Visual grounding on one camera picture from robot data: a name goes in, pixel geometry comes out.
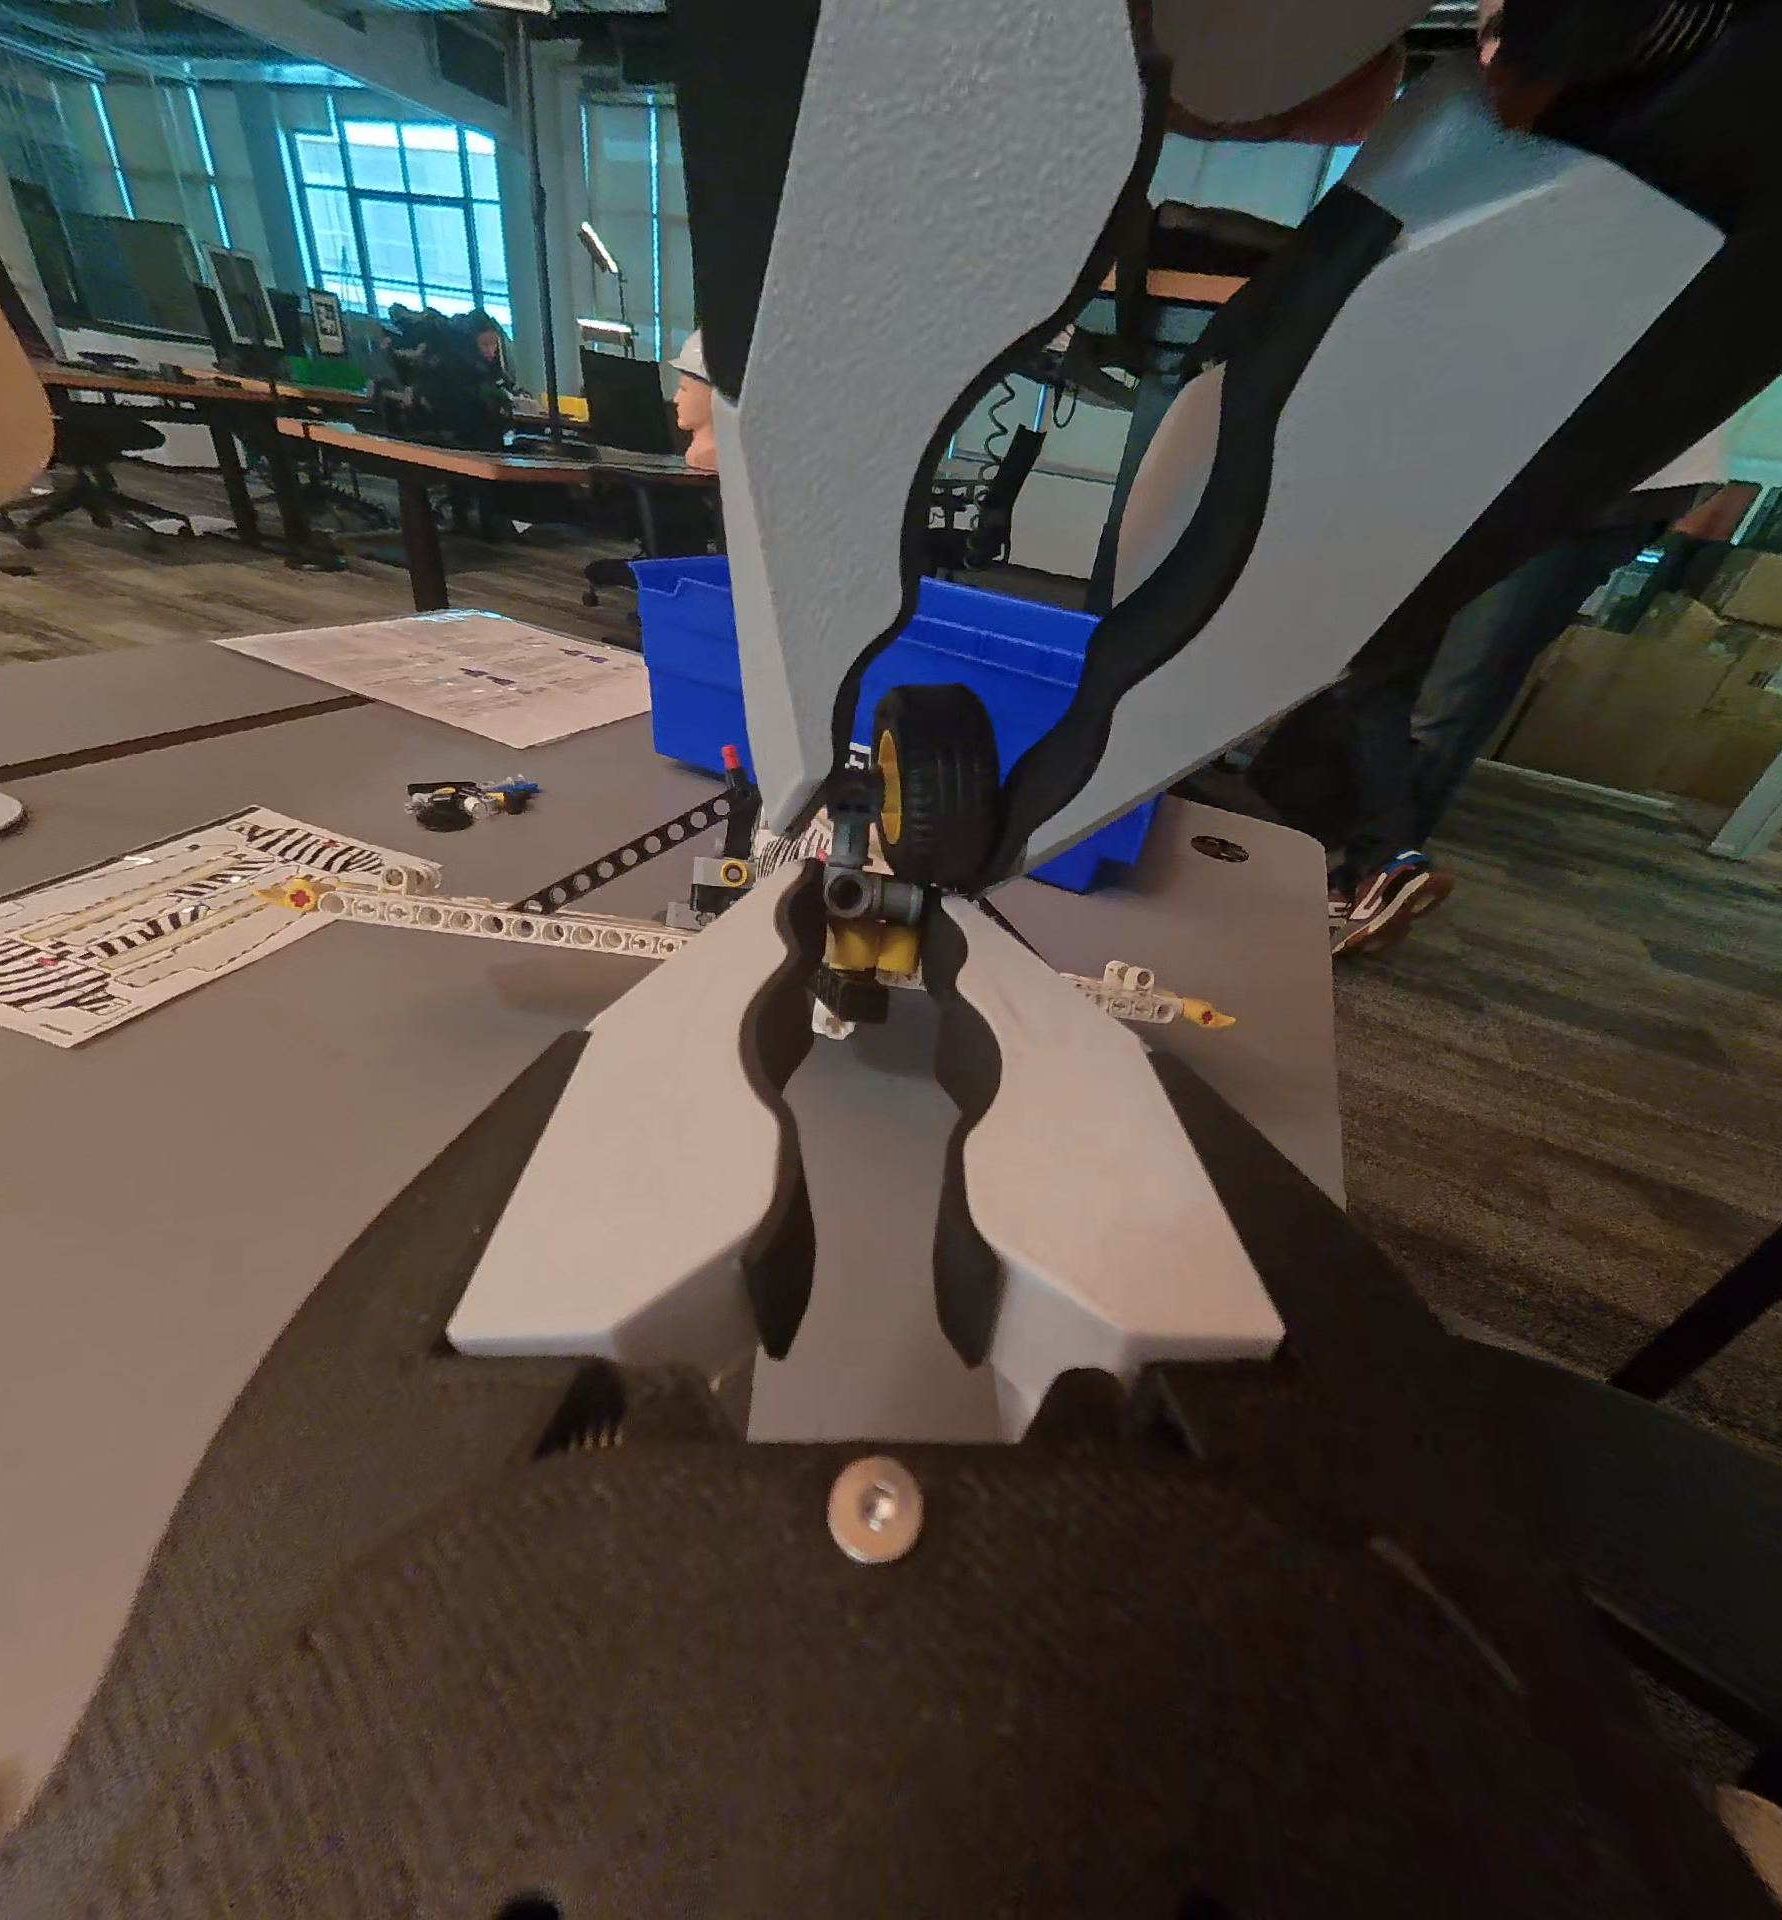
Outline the wooden top standing desk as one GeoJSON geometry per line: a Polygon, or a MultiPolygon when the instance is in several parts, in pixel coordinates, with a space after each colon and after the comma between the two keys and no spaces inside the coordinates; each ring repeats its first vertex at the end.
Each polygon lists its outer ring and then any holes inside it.
{"type": "Polygon", "coordinates": [[[1175,376],[1209,319],[1281,253],[1292,228],[1230,207],[1163,201],[1126,228],[1122,266],[1144,280],[1118,287],[1109,270],[1075,320],[1045,349],[1045,423],[1079,405],[1129,414],[1151,381],[1175,376]]]}

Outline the blue plastic bin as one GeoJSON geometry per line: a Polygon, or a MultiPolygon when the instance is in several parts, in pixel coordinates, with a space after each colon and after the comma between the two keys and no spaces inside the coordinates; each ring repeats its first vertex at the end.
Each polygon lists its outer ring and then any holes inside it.
{"type": "MultiPolygon", "coordinates": [[[[649,674],[652,748],[721,773],[722,750],[757,771],[746,721],[731,566],[722,556],[643,561],[638,644],[649,674]]],[[[963,684],[984,702],[1007,775],[1069,708],[1095,620],[1084,613],[927,578],[903,632],[866,669],[852,741],[898,686],[963,684]]]]}

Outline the zebra sticker sheet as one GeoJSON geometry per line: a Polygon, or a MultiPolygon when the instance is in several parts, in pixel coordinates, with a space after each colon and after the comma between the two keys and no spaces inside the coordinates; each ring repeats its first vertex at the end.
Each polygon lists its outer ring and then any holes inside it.
{"type": "Polygon", "coordinates": [[[422,897],[441,864],[243,807],[0,900],[0,1029],[56,1047],[119,1028],[310,936],[331,894],[422,897]]]}

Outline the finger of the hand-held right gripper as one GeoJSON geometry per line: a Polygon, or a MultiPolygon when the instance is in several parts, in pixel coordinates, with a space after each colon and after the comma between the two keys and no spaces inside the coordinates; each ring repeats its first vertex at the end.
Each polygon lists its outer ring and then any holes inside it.
{"type": "Polygon", "coordinates": [[[1505,130],[1476,69],[1411,85],[1199,336],[977,886],[1333,684],[1722,245],[1614,160],[1505,130]]]}
{"type": "Polygon", "coordinates": [[[1126,4],[713,4],[718,492],[775,832],[914,613],[945,443],[1075,311],[1148,130],[1126,4]]]}

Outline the black office chair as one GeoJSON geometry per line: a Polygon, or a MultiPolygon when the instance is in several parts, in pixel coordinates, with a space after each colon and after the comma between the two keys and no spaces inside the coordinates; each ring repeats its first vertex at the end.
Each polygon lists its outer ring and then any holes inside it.
{"type": "Polygon", "coordinates": [[[63,405],[54,411],[54,450],[45,475],[54,492],[15,501],[0,511],[0,533],[27,548],[41,547],[39,530],[63,517],[86,517],[110,533],[130,528],[151,537],[193,540],[193,522],[184,513],[124,493],[113,478],[113,464],[164,446],[155,423],[139,411],[110,405],[63,405]]]}

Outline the stack of cardboard boxes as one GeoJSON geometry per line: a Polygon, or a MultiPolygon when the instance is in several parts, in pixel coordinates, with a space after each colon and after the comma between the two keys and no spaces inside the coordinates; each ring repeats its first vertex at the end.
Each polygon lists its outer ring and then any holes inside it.
{"type": "Polygon", "coordinates": [[[1782,751],[1782,490],[1721,490],[1531,669],[1496,762],[1731,807],[1782,751]]]}

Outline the black metal leg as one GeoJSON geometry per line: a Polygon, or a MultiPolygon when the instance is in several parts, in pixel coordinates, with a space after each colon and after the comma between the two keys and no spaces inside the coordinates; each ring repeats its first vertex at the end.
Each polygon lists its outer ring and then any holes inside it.
{"type": "Polygon", "coordinates": [[[1782,1305],[1782,1225],[1648,1340],[1609,1387],[1655,1402],[1782,1305]]]}

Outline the row of wooden desks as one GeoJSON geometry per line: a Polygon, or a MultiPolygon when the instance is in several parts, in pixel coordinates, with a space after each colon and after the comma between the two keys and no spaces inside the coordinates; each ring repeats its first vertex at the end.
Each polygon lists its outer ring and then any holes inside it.
{"type": "Polygon", "coordinates": [[[356,423],[333,423],[331,414],[350,414],[356,399],[339,391],[301,389],[230,374],[168,376],[103,373],[80,364],[35,362],[45,389],[58,395],[146,397],[161,416],[188,416],[211,433],[213,450],[232,499],[232,519],[246,544],[260,544],[250,493],[234,457],[234,441],[256,448],[271,471],[279,507],[286,561],[299,569],[312,556],[310,526],[296,484],[294,457],[301,450],[342,460],[359,473],[385,478],[398,493],[398,544],[416,613],[445,613],[450,586],[432,492],[440,484],[486,490],[552,490],[594,493],[622,490],[638,513],[638,535],[649,556],[664,552],[652,495],[697,493],[711,506],[713,525],[722,525],[718,478],[683,460],[638,454],[602,454],[591,460],[535,459],[509,452],[457,450],[379,433],[356,423]]]}

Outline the printed paper sheet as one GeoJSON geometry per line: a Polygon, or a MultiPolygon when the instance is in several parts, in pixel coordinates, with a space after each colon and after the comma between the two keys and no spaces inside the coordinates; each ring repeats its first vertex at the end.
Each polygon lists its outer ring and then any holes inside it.
{"type": "Polygon", "coordinates": [[[651,710],[638,653],[494,613],[426,613],[220,648],[418,720],[538,750],[651,710]]]}

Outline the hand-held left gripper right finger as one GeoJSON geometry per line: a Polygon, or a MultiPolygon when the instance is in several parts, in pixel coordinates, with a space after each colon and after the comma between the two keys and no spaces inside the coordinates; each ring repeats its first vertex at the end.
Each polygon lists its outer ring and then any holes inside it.
{"type": "Polygon", "coordinates": [[[1282,1318],[1144,1044],[963,900],[929,914],[929,1001],[952,1351],[1000,1380],[1272,1358],[1282,1318]]]}

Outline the mannequin head with hard hat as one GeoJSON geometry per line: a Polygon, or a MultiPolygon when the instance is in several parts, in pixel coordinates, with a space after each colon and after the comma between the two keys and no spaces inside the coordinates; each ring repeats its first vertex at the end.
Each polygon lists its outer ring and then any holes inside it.
{"type": "Polygon", "coordinates": [[[676,430],[685,440],[685,466],[715,475],[718,471],[715,433],[717,389],[705,358],[703,330],[692,330],[683,339],[683,346],[670,360],[670,366],[678,376],[672,407],[676,430]]]}

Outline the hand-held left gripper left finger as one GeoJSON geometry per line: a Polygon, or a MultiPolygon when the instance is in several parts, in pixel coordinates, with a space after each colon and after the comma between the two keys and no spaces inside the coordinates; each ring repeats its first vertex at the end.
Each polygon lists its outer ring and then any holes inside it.
{"type": "Polygon", "coordinates": [[[735,1371],[786,1353],[813,1220],[782,1102],[811,1046],[819,863],[591,1021],[445,1337],[466,1358],[735,1371]]]}

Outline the small lego parts cluster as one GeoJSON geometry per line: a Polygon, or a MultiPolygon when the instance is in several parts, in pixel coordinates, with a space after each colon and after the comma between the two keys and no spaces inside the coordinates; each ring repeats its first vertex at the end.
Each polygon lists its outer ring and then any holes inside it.
{"type": "Polygon", "coordinates": [[[535,780],[413,780],[405,787],[402,810],[432,835],[466,832],[497,817],[519,817],[539,797],[535,780]]]}

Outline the zebra striped lego aircraft model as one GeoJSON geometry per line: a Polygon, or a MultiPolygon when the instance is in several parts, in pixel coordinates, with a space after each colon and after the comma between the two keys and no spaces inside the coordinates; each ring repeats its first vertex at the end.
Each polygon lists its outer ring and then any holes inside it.
{"type": "MultiPolygon", "coordinates": [[[[305,873],[256,887],[253,897],[294,919],[400,924],[513,945],[666,962],[738,900],[747,900],[775,866],[795,859],[819,866],[826,856],[814,835],[777,839],[762,828],[759,791],[735,746],[725,746],[721,758],[726,783],[711,804],[658,821],[515,903],[398,896],[361,900],[349,887],[305,873]],[[692,894],[672,903],[667,924],[622,921],[587,909],[591,894],[717,825],[726,829],[722,851],[696,859],[692,894]]],[[[917,892],[872,864],[841,869],[836,881],[824,886],[826,943],[813,981],[814,1034],[845,1040],[859,1026],[882,1017],[882,997],[890,990],[921,984],[921,909],[917,892]]]]}

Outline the black lego wheel yellow hub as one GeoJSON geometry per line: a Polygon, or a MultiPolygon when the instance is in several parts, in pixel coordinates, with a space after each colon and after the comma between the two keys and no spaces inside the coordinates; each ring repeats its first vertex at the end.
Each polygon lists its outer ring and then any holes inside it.
{"type": "Polygon", "coordinates": [[[893,878],[968,894],[1000,832],[992,717],[963,684],[898,686],[877,707],[879,847],[893,878]]]}

